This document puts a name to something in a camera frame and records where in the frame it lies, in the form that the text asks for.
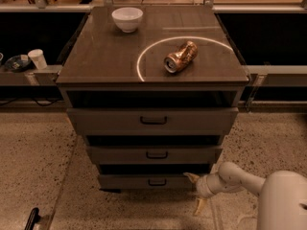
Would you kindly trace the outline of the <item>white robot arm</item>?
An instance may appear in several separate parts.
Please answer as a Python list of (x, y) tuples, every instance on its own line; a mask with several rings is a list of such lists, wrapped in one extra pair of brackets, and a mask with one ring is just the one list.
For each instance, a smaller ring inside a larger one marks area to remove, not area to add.
[(290, 172), (273, 172), (267, 178), (223, 162), (215, 173), (185, 172), (196, 187), (197, 216), (208, 198), (243, 189), (258, 197), (257, 230), (307, 230), (307, 178)]

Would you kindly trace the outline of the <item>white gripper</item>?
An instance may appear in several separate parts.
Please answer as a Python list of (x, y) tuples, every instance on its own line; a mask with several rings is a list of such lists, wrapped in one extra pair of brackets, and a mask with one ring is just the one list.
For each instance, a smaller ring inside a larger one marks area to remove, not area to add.
[(188, 177), (192, 184), (196, 184), (196, 189), (200, 197), (196, 198), (197, 205), (194, 211), (194, 216), (198, 216), (204, 209), (207, 203), (207, 198), (222, 191), (223, 181), (216, 173), (199, 176), (194, 173), (185, 172), (184, 175)]

